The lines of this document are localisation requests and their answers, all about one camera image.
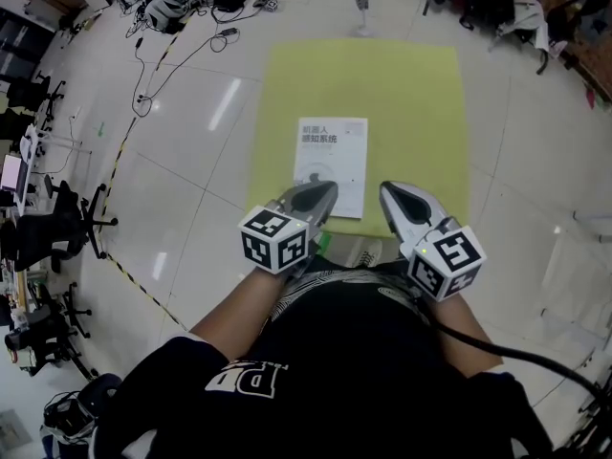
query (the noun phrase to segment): desk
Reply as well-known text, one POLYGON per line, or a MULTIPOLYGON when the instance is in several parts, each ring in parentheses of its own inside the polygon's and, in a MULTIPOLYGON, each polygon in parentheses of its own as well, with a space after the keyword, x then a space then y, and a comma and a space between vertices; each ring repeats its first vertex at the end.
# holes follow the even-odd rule
POLYGON ((293 186, 300 117, 368 119, 363 217, 325 230, 391 237, 379 203, 386 180, 435 195, 468 221, 468 127, 453 48, 385 39, 313 39, 276 45, 255 126, 247 210, 293 186))
POLYGON ((41 131, 40 129, 36 129, 32 124, 28 126, 26 134, 24 135, 26 138, 30 139, 32 144, 30 145, 30 152, 28 159, 24 159, 28 166, 28 170, 26 173, 26 182, 24 183, 24 192, 21 200, 19 199, 19 195, 17 192, 13 194, 13 200, 17 204, 17 211, 20 216, 23 216, 26 210, 26 198, 28 196, 28 184, 30 183, 30 175, 32 174, 32 168, 34 160, 36 159, 36 148, 39 144, 51 144, 54 146, 59 146, 60 148, 67 148, 77 151, 79 153, 89 153, 92 154, 92 150, 90 149, 82 149, 76 148, 75 144, 82 144, 82 142, 73 140, 72 138, 67 138, 64 136, 58 136, 57 134, 52 134, 47 131, 41 131), (62 142, 70 142, 72 145, 64 144, 62 142))
POLYGON ((19 199, 19 193, 15 192, 12 195, 12 199, 17 204, 17 211, 20 216, 23 216, 23 213, 26 210, 26 199, 28 198, 28 184, 30 183, 30 175, 32 174, 32 168, 34 165, 34 160, 36 159, 36 148, 38 147, 39 138, 38 134, 36 134, 36 128, 33 125, 28 126, 28 130, 26 131, 25 136, 30 138, 32 144, 30 145, 30 152, 28 154, 28 159, 23 159, 28 166, 28 170, 26 173, 26 181, 23 184, 23 195, 21 199, 19 199))

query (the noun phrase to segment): black cable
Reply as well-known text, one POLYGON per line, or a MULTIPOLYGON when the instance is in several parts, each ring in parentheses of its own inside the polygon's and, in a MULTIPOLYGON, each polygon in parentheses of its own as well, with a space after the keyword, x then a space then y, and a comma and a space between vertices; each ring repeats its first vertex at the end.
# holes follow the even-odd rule
POLYGON ((214 14, 214 11, 218 9, 218 6, 213 6, 210 9, 210 15, 212 15, 212 18, 214 19, 214 21, 217 24, 230 24, 232 22, 238 22, 239 20, 246 20, 246 19, 250 19, 251 17, 255 17, 256 15, 258 15, 262 10, 263 7, 260 7, 259 9, 257 9, 256 11, 254 11, 251 15, 247 15, 245 17, 240 17, 240 15, 242 14, 242 12, 245 10, 245 7, 242 6, 242 8, 240 9, 240 11, 238 12, 237 15, 233 16, 231 19, 227 19, 227 20, 221 20, 218 19, 217 16, 214 14))
POLYGON ((142 69, 141 69, 141 75, 138 77, 138 81, 136 82, 136 86, 134 87, 134 93, 132 94, 132 111, 139 118, 146 118, 148 116, 149 112, 151 112, 151 107, 153 105, 152 103, 149 103, 149 108, 148 108, 148 110, 144 114, 141 114, 134 107, 134 101, 136 100, 136 91, 138 90, 138 87, 141 84, 142 75, 144 75, 144 68, 146 67, 146 65, 144 64, 144 61, 142 61, 141 57, 138 56, 138 49, 141 46, 141 44, 142 44, 142 38, 139 38, 138 42, 136 43, 136 48, 134 49, 134 57, 142 64, 142 69))
MULTIPOLYGON (((577 371, 577 370, 579 370, 581 367, 586 366, 586 363, 587 363, 587 362, 590 360, 591 355, 589 355, 589 357, 588 357, 586 360, 584 360, 583 362, 581 362, 579 366, 575 367, 575 368, 574 368, 574 369, 572 369, 572 370, 577 371)), ((554 393, 554 392, 555 392, 557 389, 559 389, 559 387, 560 387, 560 386, 561 386, 563 383, 565 383, 566 381, 567 381, 567 378, 563 378, 561 381, 559 381, 559 383, 558 383, 558 384, 557 384, 557 385, 556 385, 556 386, 555 386, 553 389, 551 389, 551 390, 550 390, 548 393, 546 393, 546 394, 545 394, 544 396, 542 396, 542 397, 541 397, 539 400, 537 400, 537 402, 536 402, 536 403, 534 403, 534 404, 532 405, 532 408, 535 408, 535 407, 536 407, 536 406, 538 406, 540 403, 542 403, 544 400, 546 400, 546 398, 548 398, 550 395, 552 395, 552 394, 553 394, 553 393, 554 393)))
POLYGON ((142 44, 142 39, 139 40, 139 42, 136 45, 136 49, 134 50, 134 56, 136 57, 136 59, 138 59, 141 64, 142 64, 142 70, 141 70, 141 75, 139 76, 138 82, 136 83, 136 87, 134 88, 134 94, 132 96, 132 110, 134 111, 134 113, 139 117, 139 118, 145 118, 146 116, 148 116, 148 114, 151 112, 151 107, 153 106, 153 98, 155 98, 164 88, 164 86, 167 84, 167 82, 170 80, 170 78, 172 77, 172 75, 174 75, 174 73, 181 68, 185 63, 187 63, 189 61, 189 59, 194 56, 196 53, 198 53, 202 48, 204 48, 207 44, 210 45, 210 49, 214 52, 214 53, 221 53, 223 52, 223 50, 225 50, 228 47, 228 44, 230 44, 230 42, 228 41, 228 36, 230 35, 237 35, 237 38, 234 41, 231 41, 231 44, 233 44, 234 42, 236 42, 239 38, 240 38, 240 31, 238 31, 235 28, 230 28, 230 29, 224 29, 222 30, 220 33, 216 33, 213 37, 209 37, 206 41, 204 41, 198 48, 196 48, 188 57, 186 57, 183 61, 181 61, 180 64, 178 64, 174 70, 172 70, 170 72, 170 74, 165 78, 164 82, 162 83, 162 85, 160 85, 158 87, 158 89, 155 91, 155 93, 151 96, 139 96, 138 100, 136 100, 136 91, 138 90, 138 86, 141 84, 141 80, 142 80, 142 75, 144 74, 144 61, 142 61, 142 59, 139 58, 138 56, 138 49, 142 44), (212 43, 215 41, 215 39, 220 40, 223 43, 223 46, 221 47, 221 49, 214 49, 214 47, 212 46, 212 43), (138 112, 136 110, 136 108, 134 107, 134 100, 136 100, 137 103, 142 103, 145 100, 149 102, 149 108, 147 109, 147 111, 144 114, 141 114, 140 112, 138 112))
MULTIPOLYGON (((73 122, 71 120, 71 117, 68 117, 68 123, 70 124, 70 137, 72 139, 74 139, 75 137, 73 136, 73 122)), ((68 160, 70 159, 70 155, 72 155, 73 151, 75 151, 75 150, 71 149, 68 152, 68 155, 66 155, 66 161, 64 162, 64 166, 62 166, 57 172, 34 172, 33 171, 32 173, 35 173, 36 175, 53 175, 54 173, 61 172, 64 168, 66 168, 66 165, 68 164, 68 160)))
POLYGON ((592 382, 587 380, 585 377, 581 376, 575 370, 572 370, 569 367, 566 367, 565 365, 558 363, 557 361, 553 361, 552 359, 548 359, 547 357, 539 356, 538 354, 532 354, 531 352, 525 352, 523 350, 516 350, 513 348, 502 347, 501 345, 495 345, 494 343, 488 343, 488 342, 485 342, 479 339, 475 339, 474 337, 465 335, 461 332, 453 330, 452 328, 448 328, 446 325, 442 324, 440 321, 437 321, 434 317, 430 318, 429 321, 438 330, 443 331, 444 333, 453 337, 454 339, 463 341, 467 345, 483 350, 485 352, 489 352, 490 354, 494 354, 496 356, 531 362, 531 363, 534 363, 535 365, 539 365, 540 367, 544 367, 545 369, 548 369, 549 371, 553 371, 554 373, 559 374, 563 378, 573 381, 574 383, 582 386, 590 394, 593 395, 593 398, 595 398, 600 403, 603 409, 608 408, 607 400, 605 399, 605 394, 601 391, 601 389, 596 384, 593 384, 592 382))
POLYGON ((154 29, 148 25, 146 17, 144 16, 144 3, 140 4, 134 13, 134 19, 132 25, 125 32, 125 38, 129 39, 138 31, 144 31, 145 29, 154 29))

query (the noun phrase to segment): office chair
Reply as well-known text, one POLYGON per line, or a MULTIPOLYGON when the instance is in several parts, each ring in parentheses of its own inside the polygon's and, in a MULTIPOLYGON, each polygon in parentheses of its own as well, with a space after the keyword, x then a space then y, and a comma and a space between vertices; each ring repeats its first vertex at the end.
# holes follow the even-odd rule
POLYGON ((34 116, 17 114, 7 109, 4 114, 0 114, 0 140, 19 143, 28 126, 33 122, 34 116))
POLYGON ((64 95, 59 93, 59 88, 65 85, 66 82, 61 80, 55 87, 55 90, 49 94, 51 77, 43 76, 38 72, 36 79, 38 78, 42 78, 42 81, 39 83, 26 80, 25 78, 16 78, 9 85, 9 90, 7 91, 9 107, 25 107, 29 111, 37 112, 42 102, 48 100, 45 120, 42 123, 41 129, 51 131, 52 128, 48 125, 48 122, 54 120, 55 102, 60 98, 64 98, 64 95))
POLYGON ((60 261, 77 255, 88 241, 92 244, 96 258, 106 258, 106 253, 98 250, 94 234, 94 226, 115 226, 118 223, 117 218, 111 221, 94 220, 99 194, 106 190, 106 186, 102 184, 96 189, 91 206, 86 199, 81 199, 80 210, 78 194, 66 182, 54 186, 51 177, 47 175, 45 187, 49 197, 53 198, 54 193, 57 193, 53 213, 22 216, 14 232, 5 229, 6 234, 0 233, 3 235, 2 244, 12 247, 8 258, 14 260, 15 270, 26 270, 50 256, 52 270, 60 273, 60 261), (68 242, 68 246, 63 250, 54 248, 54 243, 58 242, 68 242))
POLYGON ((78 332, 70 328, 59 308, 53 302, 27 313, 28 327, 6 334, 5 345, 15 353, 30 348, 35 361, 30 362, 31 365, 20 366, 32 377, 48 363, 72 361, 83 377, 90 381, 98 375, 98 371, 88 369, 80 360, 82 355, 70 342, 70 337, 78 335, 78 332))
POLYGON ((89 332, 85 332, 83 327, 80 326, 80 322, 77 319, 77 315, 87 315, 90 317, 92 315, 92 310, 77 310, 75 308, 75 294, 73 293, 73 289, 77 287, 77 283, 73 282, 68 286, 68 291, 63 293, 61 296, 64 300, 65 311, 62 312, 62 315, 68 318, 68 323, 70 326, 76 328, 82 335, 84 339, 89 339, 91 334, 89 332))
POLYGON ((87 459, 88 439, 120 385, 119 376, 102 374, 80 391, 62 393, 46 404, 40 434, 47 456, 87 459))
POLYGON ((11 331, 14 329, 11 305, 9 304, 9 299, 4 295, 0 295, 0 326, 8 326, 11 331))

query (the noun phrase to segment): shoe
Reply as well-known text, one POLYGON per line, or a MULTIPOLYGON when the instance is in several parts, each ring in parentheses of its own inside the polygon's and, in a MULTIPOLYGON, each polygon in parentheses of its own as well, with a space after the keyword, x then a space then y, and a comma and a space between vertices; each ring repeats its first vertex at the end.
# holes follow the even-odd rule
POLYGON ((356 259, 353 267, 374 267, 383 254, 383 241, 380 239, 374 239, 371 243, 361 252, 360 256, 356 259))

